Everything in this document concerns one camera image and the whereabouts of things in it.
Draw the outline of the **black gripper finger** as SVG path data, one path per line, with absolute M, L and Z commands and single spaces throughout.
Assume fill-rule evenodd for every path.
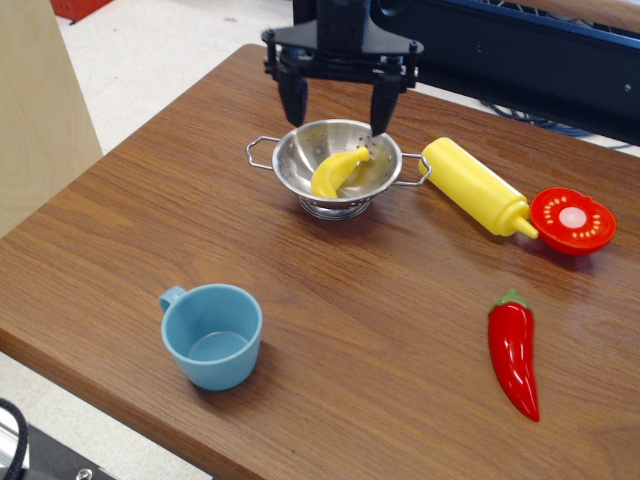
M 386 132 L 393 117 L 402 83 L 397 79 L 383 79 L 374 84 L 370 111 L 370 126 L 374 136 Z
M 288 122 L 295 127 L 304 123 L 308 98 L 308 82 L 298 72 L 281 72 L 278 90 Z

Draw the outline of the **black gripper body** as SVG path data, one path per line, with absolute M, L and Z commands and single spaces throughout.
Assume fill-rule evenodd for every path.
M 262 33 L 265 72 L 279 80 L 302 78 L 375 84 L 397 81 L 405 91 L 417 82 L 424 46 L 391 33 L 371 18 L 369 1 L 295 1 L 293 24 Z

